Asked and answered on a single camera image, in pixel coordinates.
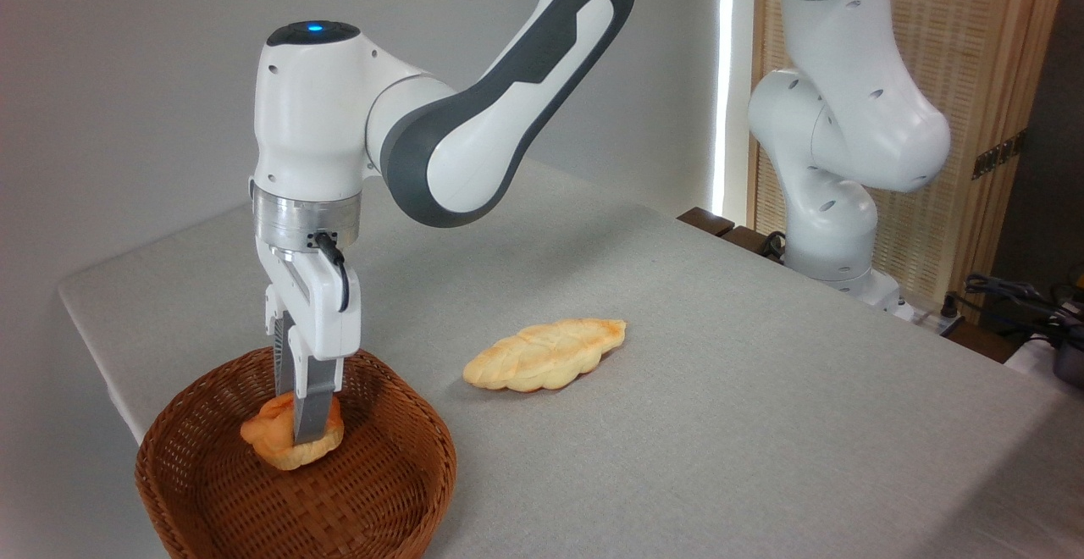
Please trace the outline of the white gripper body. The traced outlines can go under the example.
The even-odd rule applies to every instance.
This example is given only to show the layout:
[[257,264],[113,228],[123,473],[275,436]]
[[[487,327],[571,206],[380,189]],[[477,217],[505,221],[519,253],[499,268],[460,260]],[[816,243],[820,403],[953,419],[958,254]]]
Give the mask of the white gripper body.
[[263,240],[256,243],[270,285],[266,290],[266,330],[274,334],[274,320],[291,313],[301,334],[305,353],[318,361],[350,356],[361,342],[361,290],[357,273],[337,265],[321,252],[282,251]]

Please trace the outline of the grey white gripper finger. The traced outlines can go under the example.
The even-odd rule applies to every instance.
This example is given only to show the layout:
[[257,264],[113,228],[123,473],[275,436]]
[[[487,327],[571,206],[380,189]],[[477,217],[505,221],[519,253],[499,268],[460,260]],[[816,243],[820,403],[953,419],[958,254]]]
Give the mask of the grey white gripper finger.
[[293,440],[295,445],[317,442],[325,435],[330,403],[341,390],[341,358],[321,361],[308,353],[301,332],[288,330],[288,388],[294,394]]
[[295,363],[288,334],[295,326],[293,316],[282,302],[274,285],[266,289],[266,332],[274,339],[275,395],[291,394],[295,390]]

